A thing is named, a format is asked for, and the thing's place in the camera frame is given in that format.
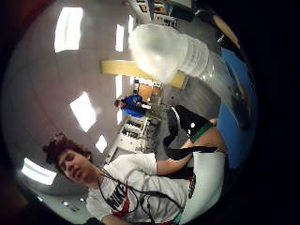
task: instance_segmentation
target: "yellow beam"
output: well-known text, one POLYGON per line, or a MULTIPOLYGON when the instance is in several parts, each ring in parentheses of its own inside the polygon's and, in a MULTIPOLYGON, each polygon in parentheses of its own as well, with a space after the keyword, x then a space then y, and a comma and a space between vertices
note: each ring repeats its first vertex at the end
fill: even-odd
MULTIPOLYGON (((141 71, 134 61, 124 60, 101 60, 99 63, 100 73, 106 74, 122 74, 133 77, 140 77, 149 80, 154 80, 148 74, 141 71)), ((177 72, 170 83, 171 86, 182 88, 185 80, 185 75, 177 72)))

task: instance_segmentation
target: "black strap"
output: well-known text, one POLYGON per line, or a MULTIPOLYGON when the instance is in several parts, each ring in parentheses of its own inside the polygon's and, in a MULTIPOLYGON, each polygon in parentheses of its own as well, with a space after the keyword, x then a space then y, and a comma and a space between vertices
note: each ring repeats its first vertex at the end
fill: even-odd
POLYGON ((179 160, 181 158, 184 158, 188 154, 191 154, 193 152, 213 153, 218 149, 217 147, 206 147, 206 146, 195 146, 195 147, 189 147, 185 149, 173 149, 168 147, 168 145, 165 144, 165 140, 164 140, 165 153, 169 158, 172 158, 174 160, 179 160))

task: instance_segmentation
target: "t-shirt graphic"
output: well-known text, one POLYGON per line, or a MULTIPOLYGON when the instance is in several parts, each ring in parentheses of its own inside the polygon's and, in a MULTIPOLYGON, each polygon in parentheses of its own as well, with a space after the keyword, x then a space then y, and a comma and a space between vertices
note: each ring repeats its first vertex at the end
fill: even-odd
POLYGON ((128 187, 123 184, 118 184, 107 202, 112 208, 112 214, 119 218, 125 216, 128 213, 130 207, 130 201, 128 198, 128 187))

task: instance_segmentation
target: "curly brown hair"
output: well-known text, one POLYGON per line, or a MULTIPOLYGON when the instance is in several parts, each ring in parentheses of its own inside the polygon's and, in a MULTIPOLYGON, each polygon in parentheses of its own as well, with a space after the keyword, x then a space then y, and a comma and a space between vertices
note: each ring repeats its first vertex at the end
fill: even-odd
POLYGON ((87 148, 84 148, 83 145, 78 144, 71 139, 68 139, 65 134, 59 133, 56 134, 53 138, 50 139, 48 145, 43 146, 43 151, 46 153, 46 162, 49 164, 55 164, 55 168, 60 173, 64 174, 62 169, 58 164, 58 158, 61 153, 66 151, 67 149, 71 149, 74 152, 77 152, 85 157, 90 156, 89 161, 93 163, 93 155, 92 152, 87 148))
POLYGON ((119 107, 119 104, 120 104, 120 100, 116 100, 116 101, 113 103, 113 105, 114 105, 115 107, 119 107))

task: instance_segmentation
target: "person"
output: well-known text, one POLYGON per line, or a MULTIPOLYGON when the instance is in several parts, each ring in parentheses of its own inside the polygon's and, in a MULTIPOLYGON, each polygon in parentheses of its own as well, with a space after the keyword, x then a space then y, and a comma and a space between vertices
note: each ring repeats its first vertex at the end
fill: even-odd
MULTIPOLYGON (((219 136, 209 131, 212 128, 207 129, 196 142, 187 140, 181 148, 213 144, 217 151, 223 152, 219 136)), ((190 153, 177 160, 158 161, 153 153, 122 155, 98 168, 93 164, 93 156, 88 149, 62 133, 44 145, 43 151, 47 154, 46 161, 54 163, 57 171, 89 188, 87 210, 102 223, 179 223, 188 198, 189 181, 170 179, 165 175, 182 170, 191 158, 190 153)))
POLYGON ((165 121, 160 115, 165 111, 161 106, 152 104, 151 107, 143 101, 140 95, 131 95, 124 97, 121 100, 116 100, 114 106, 120 108, 124 113, 140 118, 146 116, 150 119, 157 119, 158 121, 165 121))

